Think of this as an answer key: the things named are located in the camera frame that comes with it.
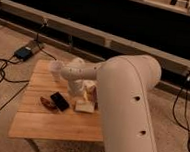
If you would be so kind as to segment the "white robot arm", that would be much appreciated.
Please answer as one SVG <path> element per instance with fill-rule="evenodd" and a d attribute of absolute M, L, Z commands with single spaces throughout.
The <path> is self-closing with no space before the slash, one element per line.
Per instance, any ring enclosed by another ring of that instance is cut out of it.
<path fill-rule="evenodd" d="M 71 61 L 61 75 L 68 81 L 97 82 L 105 152 L 157 152 L 147 97 L 161 79 L 155 58 L 123 55 L 85 65 Z"/>

